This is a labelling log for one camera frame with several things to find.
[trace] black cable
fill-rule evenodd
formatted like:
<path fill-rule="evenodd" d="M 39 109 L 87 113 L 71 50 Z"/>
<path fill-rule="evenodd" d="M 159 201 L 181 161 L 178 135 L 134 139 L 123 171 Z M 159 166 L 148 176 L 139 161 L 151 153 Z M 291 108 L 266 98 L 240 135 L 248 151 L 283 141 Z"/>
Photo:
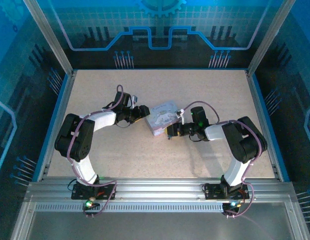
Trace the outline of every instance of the black cable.
<path fill-rule="evenodd" d="M 70 185 L 71 185 L 74 181 L 76 181 L 76 178 L 69 182 L 69 184 L 67 185 L 67 189 L 68 189 L 68 190 L 72 191 L 72 189 L 70 189 Z"/>
<path fill-rule="evenodd" d="M 117 123 L 115 125 L 117 127 L 120 127 L 121 129 L 125 129 L 125 128 L 128 128 L 131 125 L 131 123 L 129 123 L 127 126 L 119 126 Z"/>
<path fill-rule="evenodd" d="M 115 102 L 111 101 L 109 104 L 107 104 L 105 107 L 103 107 L 103 109 L 109 109 L 111 104 L 115 104 Z"/>
<path fill-rule="evenodd" d="M 202 139 L 199 139 L 199 140 L 192 140 L 192 139 L 191 139 L 191 135 L 188 135 L 188 137 L 189 137 L 189 140 L 191 140 L 191 141 L 194 142 L 194 143 L 198 143 L 198 142 L 203 141 Z"/>

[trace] glass panel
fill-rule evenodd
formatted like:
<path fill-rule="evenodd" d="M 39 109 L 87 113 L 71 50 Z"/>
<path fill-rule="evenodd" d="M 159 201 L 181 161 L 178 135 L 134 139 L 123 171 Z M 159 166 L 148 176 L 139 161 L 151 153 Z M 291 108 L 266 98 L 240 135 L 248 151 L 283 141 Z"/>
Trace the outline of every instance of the glass panel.
<path fill-rule="evenodd" d="M 310 206 L 310 1 L 298 0 L 256 76 L 288 176 Z"/>
<path fill-rule="evenodd" d="M 40 0 L 75 69 L 247 68 L 280 0 Z"/>
<path fill-rule="evenodd" d="M 0 239 L 10 238 L 64 76 L 23 1 L 0 1 Z"/>

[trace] metal post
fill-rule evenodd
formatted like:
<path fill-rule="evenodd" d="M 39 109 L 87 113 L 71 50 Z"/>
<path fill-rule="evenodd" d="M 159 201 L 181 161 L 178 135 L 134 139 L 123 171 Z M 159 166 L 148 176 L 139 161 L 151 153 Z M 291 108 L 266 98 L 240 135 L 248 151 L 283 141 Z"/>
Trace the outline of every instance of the metal post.
<path fill-rule="evenodd" d="M 283 3 L 279 7 L 273 21 L 271 22 L 263 40 L 261 41 L 255 55 L 253 56 L 248 66 L 249 76 L 252 76 L 255 73 L 257 67 L 259 66 L 267 50 L 269 49 L 272 41 L 278 34 L 283 22 L 290 13 L 290 10 L 294 5 L 295 1 L 296 0 L 283 0 Z"/>
<path fill-rule="evenodd" d="M 71 77 L 73 68 L 36 0 L 23 0 L 65 73 Z"/>

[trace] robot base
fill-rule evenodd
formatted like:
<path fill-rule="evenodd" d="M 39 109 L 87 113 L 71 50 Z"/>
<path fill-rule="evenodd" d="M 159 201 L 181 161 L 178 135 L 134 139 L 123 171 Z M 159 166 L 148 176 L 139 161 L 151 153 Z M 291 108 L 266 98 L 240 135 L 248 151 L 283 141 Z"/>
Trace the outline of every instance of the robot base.
<path fill-rule="evenodd" d="M 107 200 L 112 193 L 114 184 L 109 184 L 107 186 L 93 187 L 80 184 L 78 181 L 73 186 L 71 192 L 72 200 L 87 200 L 91 197 L 96 198 L 96 200 Z M 115 198 L 115 193 L 111 196 L 111 200 Z"/>
<path fill-rule="evenodd" d="M 225 190 L 221 184 L 210 184 L 205 183 L 201 187 L 202 191 L 205 194 L 206 200 L 249 200 L 250 195 L 248 187 L 244 184 L 241 184 L 240 187 L 237 187 L 236 190 L 228 192 Z"/>

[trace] gear graphic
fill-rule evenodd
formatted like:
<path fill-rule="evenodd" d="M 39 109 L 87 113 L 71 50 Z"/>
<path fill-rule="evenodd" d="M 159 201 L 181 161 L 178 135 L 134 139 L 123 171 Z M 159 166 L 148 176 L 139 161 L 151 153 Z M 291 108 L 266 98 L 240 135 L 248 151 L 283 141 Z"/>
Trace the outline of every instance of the gear graphic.
<path fill-rule="evenodd" d="M 157 15 L 168 17 L 169 14 L 175 14 L 176 10 L 180 10 L 182 4 L 186 4 L 186 0 L 136 0 L 140 10 L 152 17 Z"/>
<path fill-rule="evenodd" d="M 17 22 L 24 15 L 23 0 L 0 0 L 0 7 L 8 20 L 13 24 L 13 29 L 16 29 Z"/>

